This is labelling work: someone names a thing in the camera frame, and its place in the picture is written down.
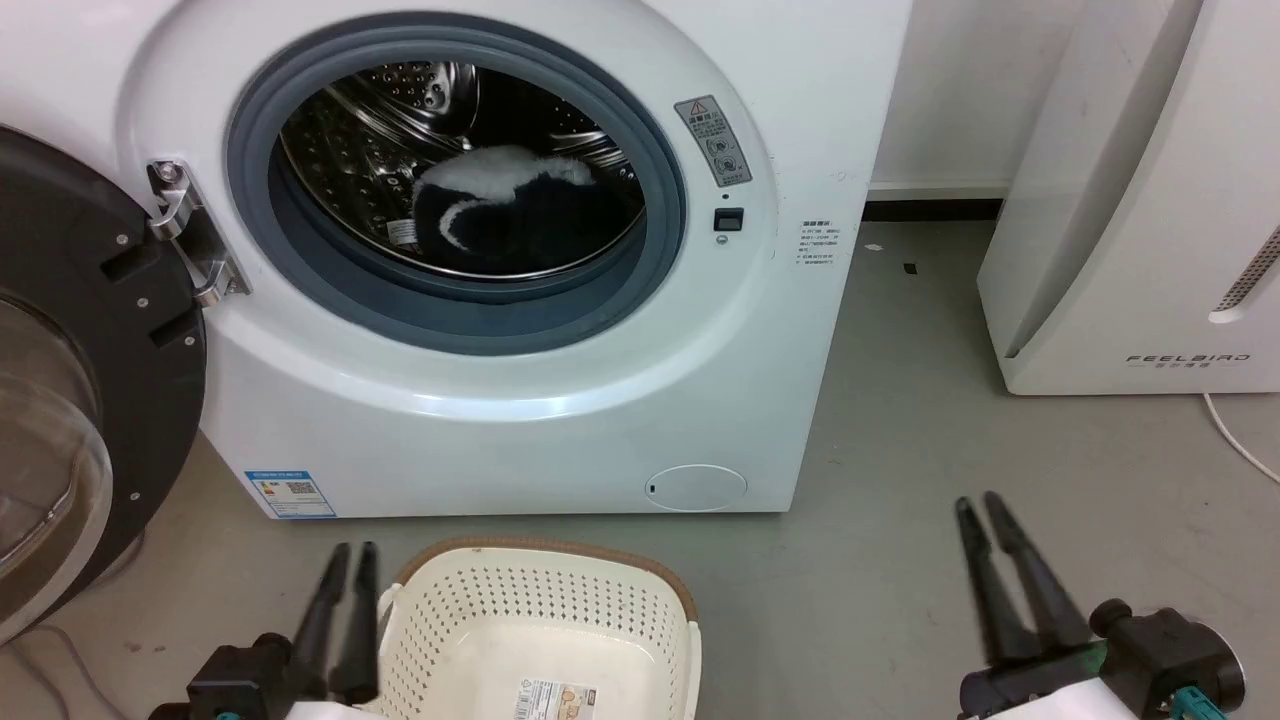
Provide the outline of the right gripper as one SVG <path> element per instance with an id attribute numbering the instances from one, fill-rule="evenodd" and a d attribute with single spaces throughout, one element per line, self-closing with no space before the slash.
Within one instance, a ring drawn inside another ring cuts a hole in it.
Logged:
<path id="1" fill-rule="evenodd" d="M 1004 498 L 987 492 L 986 509 L 1036 634 L 1012 606 L 973 502 L 957 498 L 989 665 L 961 680 L 960 720 L 1233 720 L 1245 702 L 1245 670 L 1219 632 L 1171 607 L 1137 614 L 1121 600 L 1097 606 L 1088 626 Z M 1102 635 L 1093 638 L 1089 628 Z"/>

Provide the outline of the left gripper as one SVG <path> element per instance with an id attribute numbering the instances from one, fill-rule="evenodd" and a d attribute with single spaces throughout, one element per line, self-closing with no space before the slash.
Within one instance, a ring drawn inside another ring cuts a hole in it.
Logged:
<path id="1" fill-rule="evenodd" d="M 219 646 L 187 684 L 187 700 L 159 705 L 150 720 L 285 720 L 297 703 L 326 700 L 333 618 L 348 566 L 349 546 L 337 544 L 293 643 L 283 635 L 259 635 L 247 647 Z M 366 705 L 378 697 L 378 569 L 376 544 L 362 543 L 335 665 L 335 701 L 342 705 Z"/>

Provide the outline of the white perforated laundry basket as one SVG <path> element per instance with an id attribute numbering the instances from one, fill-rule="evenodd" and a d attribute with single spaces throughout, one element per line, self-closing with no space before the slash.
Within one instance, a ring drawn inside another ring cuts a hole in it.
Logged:
<path id="1" fill-rule="evenodd" d="M 701 633 L 681 579 L 567 541 L 435 543 L 381 593 L 383 720 L 512 720 L 522 679 L 595 687 L 594 720 L 695 720 Z"/>

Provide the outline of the white front-load washing machine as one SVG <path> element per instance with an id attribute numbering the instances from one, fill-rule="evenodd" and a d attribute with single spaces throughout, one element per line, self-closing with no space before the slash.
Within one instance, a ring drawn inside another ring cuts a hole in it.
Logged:
<path id="1" fill-rule="evenodd" d="M 236 210 L 241 92 L 333 23 L 440 12 L 509 23 L 596 61 L 650 110 L 686 184 L 671 274 L 568 347 L 463 356 L 320 307 Z M 195 177 L 251 295 L 204 309 L 202 433 L 246 471 L 308 471 L 337 518 L 671 512 L 657 473 L 728 468 L 728 512 L 792 502 L 913 0 L 0 0 L 0 128 L 64 152 L 159 215 L 146 167 Z M 753 179 L 721 188 L 673 109 L 713 95 Z M 716 233 L 717 208 L 744 208 Z M 797 266 L 804 220 L 844 231 Z"/>

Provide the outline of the blue energy label sticker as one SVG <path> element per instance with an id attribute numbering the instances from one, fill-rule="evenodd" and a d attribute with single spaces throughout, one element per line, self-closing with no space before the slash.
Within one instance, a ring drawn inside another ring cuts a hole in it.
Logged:
<path id="1" fill-rule="evenodd" d="M 246 471 L 244 477 L 276 519 L 337 516 L 308 471 Z"/>

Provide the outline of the paper product label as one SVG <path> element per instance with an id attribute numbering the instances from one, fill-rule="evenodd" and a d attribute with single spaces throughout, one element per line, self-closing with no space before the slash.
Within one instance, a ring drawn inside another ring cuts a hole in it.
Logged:
<path id="1" fill-rule="evenodd" d="M 594 720 L 598 700 L 595 687 L 525 678 L 512 720 Z"/>

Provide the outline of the dark round glass washer door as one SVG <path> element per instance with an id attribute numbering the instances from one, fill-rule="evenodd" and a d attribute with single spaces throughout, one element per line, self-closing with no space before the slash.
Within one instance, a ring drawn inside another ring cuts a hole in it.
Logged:
<path id="1" fill-rule="evenodd" d="M 174 486 L 206 332 L 148 214 L 0 128 L 0 647 L 97 580 Z"/>

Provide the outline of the round white filter cover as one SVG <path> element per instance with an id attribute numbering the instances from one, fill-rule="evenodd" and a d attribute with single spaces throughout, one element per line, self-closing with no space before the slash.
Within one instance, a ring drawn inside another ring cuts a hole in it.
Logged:
<path id="1" fill-rule="evenodd" d="M 644 486 L 646 498 L 671 512 L 718 512 L 748 492 L 746 479 L 709 464 L 687 464 L 657 473 Z"/>

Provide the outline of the white air purifier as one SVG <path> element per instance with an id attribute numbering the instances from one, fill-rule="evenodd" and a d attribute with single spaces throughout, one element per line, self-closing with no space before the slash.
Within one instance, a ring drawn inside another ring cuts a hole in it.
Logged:
<path id="1" fill-rule="evenodd" d="M 1012 395 L 1280 393 L 1280 0 L 1088 0 L 977 282 Z"/>

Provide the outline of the black baseboard strip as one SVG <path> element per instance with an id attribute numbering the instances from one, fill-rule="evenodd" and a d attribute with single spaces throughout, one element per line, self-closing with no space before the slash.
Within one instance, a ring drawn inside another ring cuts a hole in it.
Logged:
<path id="1" fill-rule="evenodd" d="M 861 219 L 872 223 L 995 222 L 1001 199 L 911 199 L 868 201 Z"/>

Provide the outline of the small text sticker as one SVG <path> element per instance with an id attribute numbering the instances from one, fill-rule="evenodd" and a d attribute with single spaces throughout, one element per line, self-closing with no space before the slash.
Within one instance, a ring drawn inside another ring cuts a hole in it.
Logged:
<path id="1" fill-rule="evenodd" d="M 797 232 L 794 261 L 797 266 L 831 266 L 841 255 L 844 231 L 831 220 L 804 220 Z"/>

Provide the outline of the black and white garment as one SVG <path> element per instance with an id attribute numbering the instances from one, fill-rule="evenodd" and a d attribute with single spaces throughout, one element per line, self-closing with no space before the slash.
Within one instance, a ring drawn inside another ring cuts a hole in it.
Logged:
<path id="1" fill-rule="evenodd" d="M 518 145 L 474 149 L 424 170 L 411 218 L 421 249 L 466 270 L 516 274 L 575 264 L 626 233 L 636 206 L 590 164 Z"/>

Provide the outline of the perforated steel washer drum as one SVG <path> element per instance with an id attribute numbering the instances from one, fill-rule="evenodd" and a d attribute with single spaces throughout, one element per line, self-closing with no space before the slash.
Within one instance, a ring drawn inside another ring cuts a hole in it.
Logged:
<path id="1" fill-rule="evenodd" d="M 616 182 L 637 209 L 625 234 L 575 264 L 522 275 L 466 270 L 415 238 L 413 182 L 474 149 L 518 145 L 577 158 Z M 631 161 L 580 106 L 500 70 L 413 59 L 369 67 L 303 100 L 279 133 L 296 183 L 378 256 L 449 281 L 541 281 L 603 263 L 643 242 L 646 202 Z"/>

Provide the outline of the grey rubber door gasket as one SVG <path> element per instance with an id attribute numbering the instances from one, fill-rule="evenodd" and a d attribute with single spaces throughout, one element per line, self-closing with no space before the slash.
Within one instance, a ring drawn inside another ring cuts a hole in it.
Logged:
<path id="1" fill-rule="evenodd" d="M 335 79 L 413 59 L 500 70 L 585 110 L 637 174 L 646 202 L 643 242 L 566 275 L 515 283 L 449 281 L 355 242 L 296 183 L 279 133 L 303 100 Z M 553 351 L 618 325 L 671 274 L 689 209 L 671 141 L 635 92 L 561 42 L 458 13 L 371 15 L 294 41 L 241 92 L 227 169 L 253 242 L 303 296 L 383 338 L 463 356 Z"/>

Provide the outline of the grey warning sticker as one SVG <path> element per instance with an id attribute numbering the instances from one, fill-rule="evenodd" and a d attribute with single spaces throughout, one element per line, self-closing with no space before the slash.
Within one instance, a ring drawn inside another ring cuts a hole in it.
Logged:
<path id="1" fill-rule="evenodd" d="M 753 181 L 741 143 L 713 95 L 676 102 L 673 109 L 692 136 L 718 187 Z"/>

